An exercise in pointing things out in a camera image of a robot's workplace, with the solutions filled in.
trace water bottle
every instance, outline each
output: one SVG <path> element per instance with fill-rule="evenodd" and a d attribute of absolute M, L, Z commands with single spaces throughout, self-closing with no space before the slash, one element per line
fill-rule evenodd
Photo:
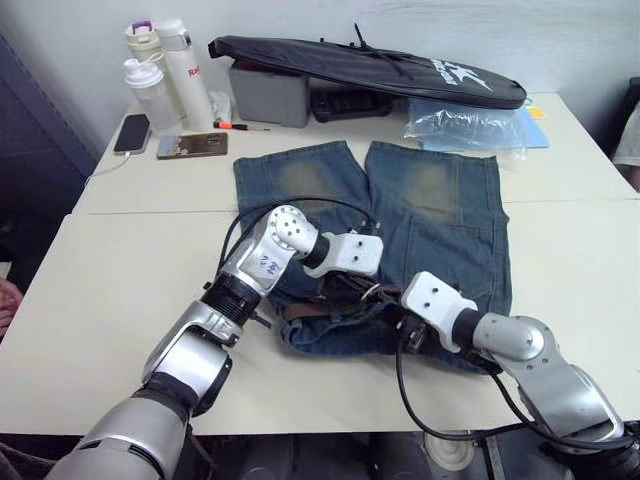
<path fill-rule="evenodd" d="M 132 88 L 157 135 L 180 135 L 180 117 L 167 91 L 164 74 L 154 62 L 161 56 L 162 53 L 156 53 L 144 62 L 136 58 L 126 60 L 125 82 Z"/>
<path fill-rule="evenodd" d="M 156 25 L 156 33 L 187 112 L 188 127 L 191 130 L 210 132 L 215 119 L 202 82 L 200 66 L 191 48 L 189 32 L 182 20 L 173 19 Z"/>
<path fill-rule="evenodd" d="M 153 28 L 153 23 L 149 20 L 129 25 L 125 30 L 125 36 L 127 37 L 127 46 L 129 47 L 129 50 L 133 56 L 141 62 L 147 60 L 154 53 L 162 52 L 158 34 Z M 173 100 L 173 106 L 175 107 L 178 116 L 180 116 L 180 118 L 185 118 L 187 116 L 187 112 L 184 111 L 184 107 L 182 106 L 182 100 L 180 100 L 176 86 L 171 78 L 171 73 L 169 72 L 166 59 L 163 57 L 154 63 L 158 65 L 160 70 L 162 70 L 162 73 L 164 73 L 164 83 L 167 84 L 169 96 L 171 97 L 171 100 Z"/>

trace jeans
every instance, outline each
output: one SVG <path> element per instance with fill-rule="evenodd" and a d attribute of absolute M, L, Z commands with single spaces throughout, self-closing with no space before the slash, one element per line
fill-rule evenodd
<path fill-rule="evenodd" d="M 502 209 L 495 158 L 471 158 L 373 142 L 365 171 L 346 142 L 241 158 L 234 163 L 241 212 L 291 196 L 313 195 L 369 209 L 380 222 L 384 252 L 376 280 L 406 288 L 429 271 L 478 304 L 509 314 L 508 217 Z M 345 206 L 293 202 L 321 231 L 359 230 L 364 216 Z M 319 280 L 291 262 L 270 295 L 285 318 L 282 336 L 294 349 L 319 355 L 392 354 L 395 332 L 382 320 L 384 303 L 329 308 L 307 315 L 295 307 L 315 296 Z M 477 371 L 427 338 L 424 353 L 440 363 Z"/>

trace smartphone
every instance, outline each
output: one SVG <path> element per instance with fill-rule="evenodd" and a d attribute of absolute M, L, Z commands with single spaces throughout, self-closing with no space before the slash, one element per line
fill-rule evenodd
<path fill-rule="evenodd" d="M 203 133 L 181 137 L 162 137 L 156 157 L 171 158 L 207 157 L 226 155 L 228 140 L 226 133 Z"/>
<path fill-rule="evenodd" d="M 149 119 L 146 115 L 129 115 L 122 122 L 120 135 L 116 140 L 113 153 L 124 155 L 126 152 L 142 153 L 147 147 L 147 140 L 151 130 L 149 129 Z"/>

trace wall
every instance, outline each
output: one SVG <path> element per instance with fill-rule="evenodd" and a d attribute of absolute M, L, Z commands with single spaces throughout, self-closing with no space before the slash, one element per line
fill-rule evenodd
<path fill-rule="evenodd" d="M 95 151 L 132 96 L 122 81 L 125 26 L 180 16 L 210 86 L 227 84 L 219 35 L 348 43 L 358 22 L 373 46 L 477 65 L 529 91 L 559 92 L 597 136 L 640 74 L 637 0 L 0 0 L 0 28 Z"/>

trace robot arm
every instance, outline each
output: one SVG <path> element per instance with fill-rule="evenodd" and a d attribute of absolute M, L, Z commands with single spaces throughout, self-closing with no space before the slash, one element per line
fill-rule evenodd
<path fill-rule="evenodd" d="M 169 480 L 190 418 L 213 405 L 231 371 L 226 348 L 291 259 L 312 277 L 332 270 L 372 275 L 382 248 L 378 237 L 320 235 L 292 206 L 266 214 L 153 350 L 142 388 L 108 412 L 47 478 Z"/>
<path fill-rule="evenodd" d="M 401 303 L 437 331 L 445 349 L 473 351 L 502 367 L 517 381 L 536 423 L 555 437 L 603 442 L 624 434 L 624 423 L 594 380 L 562 357 L 539 320 L 480 313 L 428 272 L 413 278 Z"/>

